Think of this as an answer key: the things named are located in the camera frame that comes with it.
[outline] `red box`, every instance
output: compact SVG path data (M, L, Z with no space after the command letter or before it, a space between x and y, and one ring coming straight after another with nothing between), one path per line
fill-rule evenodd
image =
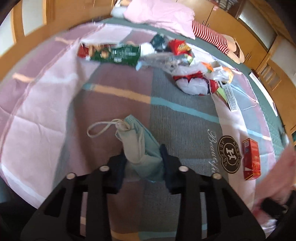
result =
M251 138L244 140L244 178L255 180L261 176L260 155L258 143Z

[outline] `pink fabric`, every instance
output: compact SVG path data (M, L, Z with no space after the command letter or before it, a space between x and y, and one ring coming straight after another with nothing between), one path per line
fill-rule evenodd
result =
M192 30L194 11L171 0L132 0L124 17L133 23L148 23L195 39Z
M296 174L296 152L292 145L286 147L280 159L266 177L256 186L255 202L252 209L257 221L263 225L270 217L260 209L264 198L270 197L283 205L293 189Z

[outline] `face mask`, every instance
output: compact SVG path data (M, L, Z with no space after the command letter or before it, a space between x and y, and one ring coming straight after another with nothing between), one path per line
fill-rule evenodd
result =
M107 124L98 134L90 135L89 131L99 124ZM129 115L124 120L114 119L111 122L97 122L87 129L87 135L97 137L105 132L112 124L117 131L115 136L122 142L124 154L129 161L127 169L133 168L140 178L150 181L163 180L164 169L159 151L159 143L141 122Z

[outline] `red and white striped sock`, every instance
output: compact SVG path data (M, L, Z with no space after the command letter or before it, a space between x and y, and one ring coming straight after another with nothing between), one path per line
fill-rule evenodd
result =
M195 20L192 21L192 30L196 37L211 43L226 55L229 53L229 49L227 49L227 40L223 35L207 28Z

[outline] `metal rivet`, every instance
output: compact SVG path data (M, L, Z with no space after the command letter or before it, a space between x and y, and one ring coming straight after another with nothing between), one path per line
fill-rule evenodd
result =
M107 171L109 171L110 170L110 167L108 167L107 165L104 165L104 166L101 166L100 167L100 171L101 172L107 172Z
M69 179L69 180L73 179L74 177L76 177L76 174L73 173L73 172L68 173L67 176L66 176L66 178Z
M222 176L221 176L220 173L214 173L214 174L212 175L212 177L213 177L214 179L217 179L217 180L219 180L219 179L222 178Z
M179 171L181 171L181 172L187 172L188 170L189 170L189 168L186 166L179 166Z

